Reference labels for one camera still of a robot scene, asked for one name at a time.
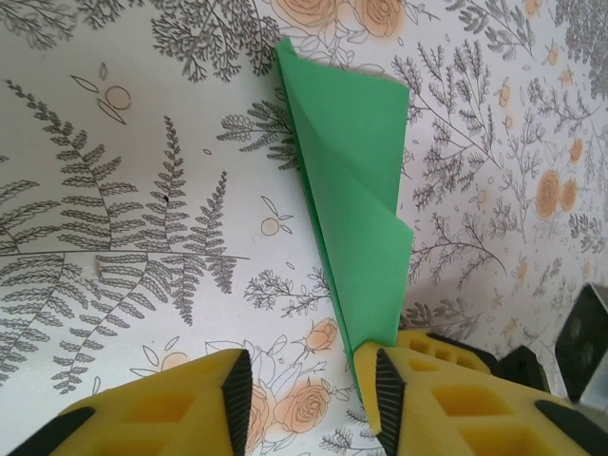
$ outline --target square hole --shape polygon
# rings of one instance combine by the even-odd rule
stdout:
[[[554,456],[556,453],[531,427],[485,425],[459,429],[476,456]]]
[[[448,416],[489,416],[513,413],[513,410],[498,394],[482,386],[435,387],[433,395]]]
[[[422,359],[416,359],[416,358],[410,358],[409,366],[418,372],[431,372],[431,371],[437,371],[439,369],[434,364],[431,364],[427,361],[424,361]]]
[[[194,395],[145,398],[124,417],[127,423],[177,423],[194,402]]]
[[[411,350],[414,350],[415,352],[428,354],[428,349],[430,348],[430,345],[424,340],[411,339],[409,341],[409,348]]]
[[[102,456],[158,456],[163,443],[159,442],[112,442],[104,446]]]
[[[444,361],[449,361],[449,359],[451,358],[452,353],[450,353],[448,350],[441,350],[441,349],[437,349],[435,351],[435,357],[439,358],[439,359],[443,359]]]

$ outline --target green paper airplane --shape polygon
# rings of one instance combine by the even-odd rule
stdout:
[[[396,343],[413,240],[395,216],[409,90],[299,59],[287,39],[276,55],[317,246],[354,374],[352,354],[361,344]]]

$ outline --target black plastic part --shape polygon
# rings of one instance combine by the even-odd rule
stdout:
[[[243,350],[221,386],[235,456],[245,455],[252,387],[251,359],[249,352]]]
[[[387,453],[397,456],[406,382],[392,365],[387,353],[380,349],[376,355],[376,396],[382,431],[376,436]]]
[[[608,351],[607,302],[608,288],[585,285],[556,341],[556,359],[572,402],[580,400]]]
[[[536,401],[535,405],[544,416],[591,456],[606,456],[608,433],[585,415],[578,410],[551,401]]]
[[[82,407],[53,418],[9,456],[49,456],[94,413],[95,408]]]
[[[541,363],[530,349],[520,346],[499,361],[503,379],[527,387],[551,392]]]
[[[435,334],[433,332],[430,332],[428,334],[428,337],[430,337],[431,339],[439,340],[441,342],[446,342],[447,344],[453,345],[454,347],[458,347],[459,349],[464,349],[469,352],[475,353],[479,357],[479,359],[481,359],[482,362],[487,366],[487,368],[490,369],[492,375],[502,377],[503,370],[498,362],[498,359],[496,359],[496,356],[494,356],[492,353],[477,349],[475,347],[471,347],[470,345],[463,344],[462,342],[452,340],[447,337],[443,337],[442,335]]]

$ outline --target rose illustration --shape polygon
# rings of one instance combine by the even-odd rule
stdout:
[[[309,382],[276,405],[275,419],[288,432],[307,432],[323,420],[331,400],[323,386]]]
[[[276,14],[292,26],[315,28],[335,19],[336,0],[271,0]]]
[[[578,190],[577,182],[575,180],[569,180],[563,185],[560,193],[561,209],[568,212],[574,207]]]
[[[266,429],[273,422],[273,411],[276,401],[273,393],[263,382],[254,384],[249,411],[249,426],[247,427],[247,446],[245,453],[251,454],[261,443]]]
[[[306,337],[306,347],[311,352],[327,350],[338,334],[338,326],[333,318],[325,318],[311,329]]]
[[[399,0],[350,0],[361,25],[373,36],[391,36],[401,18]]]
[[[560,198],[560,178],[553,170],[546,171],[536,191],[537,211],[541,219],[548,219],[555,212]]]

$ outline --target botanical print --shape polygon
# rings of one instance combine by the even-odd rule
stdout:
[[[321,341],[318,334],[331,333]],[[268,349],[254,346],[249,340],[243,343],[212,341],[205,343],[207,354],[218,350],[245,349],[252,359],[254,375],[252,406],[249,416],[246,454],[280,451],[295,439],[317,428],[324,420],[332,402],[349,401],[353,386],[332,386],[319,373],[326,370],[326,361],[305,363],[308,354],[331,349],[337,325],[331,318],[316,324],[309,334],[296,341],[303,345],[306,356],[299,355],[289,365],[280,353],[287,346],[288,338],[282,334]]]
[[[97,85],[91,83],[89,80],[74,75],[71,75],[70,77],[84,90],[97,94],[101,93],[101,90]],[[99,68],[99,78],[102,81],[107,79],[107,66],[105,64],[101,64]],[[131,106],[131,95],[129,92],[120,85],[111,85],[103,90],[103,93],[103,98],[96,98],[97,106],[110,119],[114,119],[120,124],[125,124],[123,116],[117,111],[124,111]]]
[[[309,286],[302,284],[299,290],[294,289],[294,281],[281,278],[272,270],[262,271],[253,277],[245,290],[245,297],[254,303],[256,309],[272,310],[277,301],[279,305],[288,304],[281,308],[281,317],[308,315],[316,311],[319,303],[329,304],[331,301],[330,286],[325,272],[318,268],[307,274]]]
[[[525,345],[563,392],[557,334],[608,283],[604,3],[0,0],[0,453],[34,414],[244,348],[248,455],[384,454],[318,266],[281,37],[409,87],[399,327]]]
[[[270,152],[266,157],[283,162],[278,169],[298,168],[294,132],[282,89],[275,90],[275,97],[280,104],[262,100],[247,109],[247,116],[231,114],[225,117],[221,127],[226,131],[218,135],[218,140],[247,143],[254,139],[239,151],[253,152],[268,146]]]
[[[153,373],[168,371],[187,363],[189,361],[188,355],[182,351],[174,350],[179,340],[180,337],[178,335],[169,340],[164,346],[162,353],[157,353],[150,347],[142,345],[143,354],[150,367],[132,368],[130,371],[140,377],[147,377]]]
[[[290,216],[288,214],[280,215],[276,210],[275,204],[268,198],[261,196],[262,200],[270,209],[270,212],[273,214],[273,217],[267,217],[262,221],[260,226],[260,230],[262,235],[264,236],[274,236],[278,233],[278,230],[283,230],[285,233],[292,235],[294,232],[292,229],[287,226],[285,223],[282,223],[285,220],[292,219],[294,216]]]

